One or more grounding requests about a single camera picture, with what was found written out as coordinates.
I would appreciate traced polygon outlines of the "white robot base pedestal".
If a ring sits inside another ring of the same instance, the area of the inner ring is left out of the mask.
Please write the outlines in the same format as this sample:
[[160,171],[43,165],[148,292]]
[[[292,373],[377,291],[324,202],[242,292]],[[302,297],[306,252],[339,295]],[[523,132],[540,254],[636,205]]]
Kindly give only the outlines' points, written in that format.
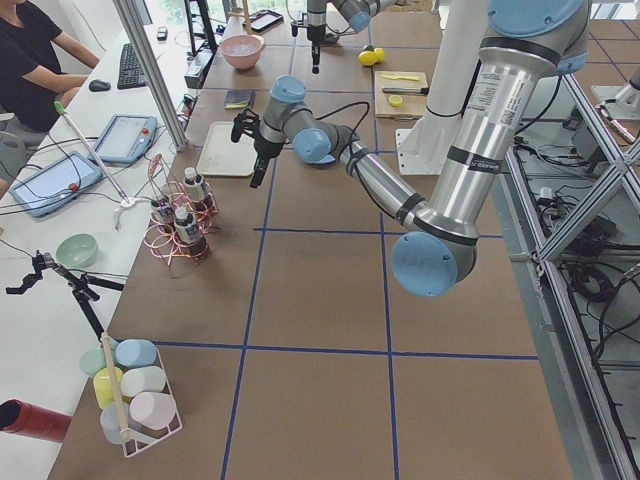
[[412,129],[396,131],[397,158],[403,175],[438,175],[461,127],[465,102],[479,61],[479,45],[488,27],[487,0],[450,4],[424,115]]

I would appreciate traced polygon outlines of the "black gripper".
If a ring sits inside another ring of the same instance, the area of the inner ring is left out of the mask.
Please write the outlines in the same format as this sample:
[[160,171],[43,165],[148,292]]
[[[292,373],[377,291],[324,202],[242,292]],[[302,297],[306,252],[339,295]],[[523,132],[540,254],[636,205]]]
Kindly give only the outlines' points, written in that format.
[[294,37],[298,35],[298,31],[301,29],[306,30],[306,37],[312,44],[312,73],[318,74],[320,70],[321,46],[335,45],[340,35],[328,29],[325,13],[303,12],[299,18],[291,21],[291,33]]
[[271,127],[253,110],[242,110],[233,120],[231,141],[238,143],[242,136],[253,139],[257,159],[250,187],[257,189],[264,180],[270,161],[281,153],[285,145],[285,137],[281,131]]

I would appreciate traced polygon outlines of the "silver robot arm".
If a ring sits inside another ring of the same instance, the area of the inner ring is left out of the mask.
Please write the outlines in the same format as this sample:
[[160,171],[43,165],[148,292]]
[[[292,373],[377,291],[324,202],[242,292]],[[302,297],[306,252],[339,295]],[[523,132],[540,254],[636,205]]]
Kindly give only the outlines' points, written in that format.
[[291,21],[292,36],[296,37],[300,29],[306,31],[306,38],[311,42],[312,73],[319,73],[321,47],[327,44],[328,24],[327,5],[331,3],[347,22],[348,27],[359,33],[369,26],[371,19],[395,4],[385,0],[341,0],[341,1],[307,1],[306,10],[299,19]]
[[587,1],[489,4],[479,73],[430,198],[362,145],[352,128],[317,119],[304,84],[290,75],[276,80],[262,114],[244,110],[235,117],[231,139],[254,141],[253,186],[285,144],[305,163],[342,163],[406,230],[392,251],[396,280],[418,296],[445,294],[475,265],[477,218],[538,82],[582,67],[590,8]]

